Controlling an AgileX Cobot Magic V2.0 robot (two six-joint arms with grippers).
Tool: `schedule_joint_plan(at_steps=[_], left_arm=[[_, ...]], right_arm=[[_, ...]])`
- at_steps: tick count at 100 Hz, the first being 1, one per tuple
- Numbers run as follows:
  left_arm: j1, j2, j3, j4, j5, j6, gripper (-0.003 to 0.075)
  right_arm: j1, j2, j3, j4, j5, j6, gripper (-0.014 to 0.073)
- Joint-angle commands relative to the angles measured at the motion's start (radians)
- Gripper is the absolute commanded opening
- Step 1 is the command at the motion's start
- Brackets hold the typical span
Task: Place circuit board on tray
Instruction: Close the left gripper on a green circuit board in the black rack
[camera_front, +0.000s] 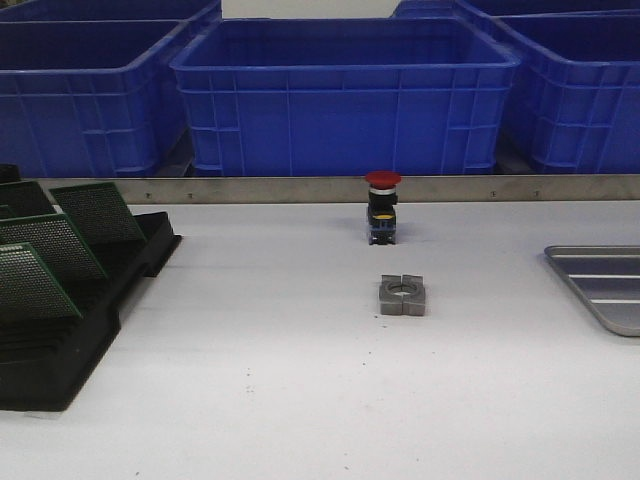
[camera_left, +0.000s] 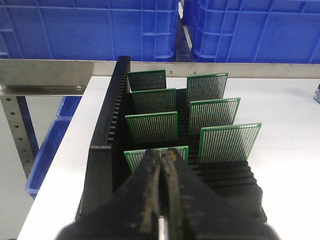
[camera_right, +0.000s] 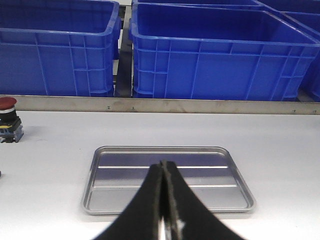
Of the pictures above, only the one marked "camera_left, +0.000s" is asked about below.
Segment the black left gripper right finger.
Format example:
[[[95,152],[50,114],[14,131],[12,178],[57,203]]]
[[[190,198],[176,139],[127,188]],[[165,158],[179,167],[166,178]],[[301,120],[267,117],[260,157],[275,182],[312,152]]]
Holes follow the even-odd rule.
[[[171,233],[175,240],[277,240],[265,223],[241,212],[211,190],[174,148],[162,150],[168,184]]]

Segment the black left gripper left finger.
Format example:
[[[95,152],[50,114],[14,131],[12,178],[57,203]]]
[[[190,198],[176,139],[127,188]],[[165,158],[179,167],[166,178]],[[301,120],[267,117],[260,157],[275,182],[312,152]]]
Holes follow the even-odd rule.
[[[159,238],[160,155],[148,149],[111,198],[63,228],[58,240],[157,240]]]

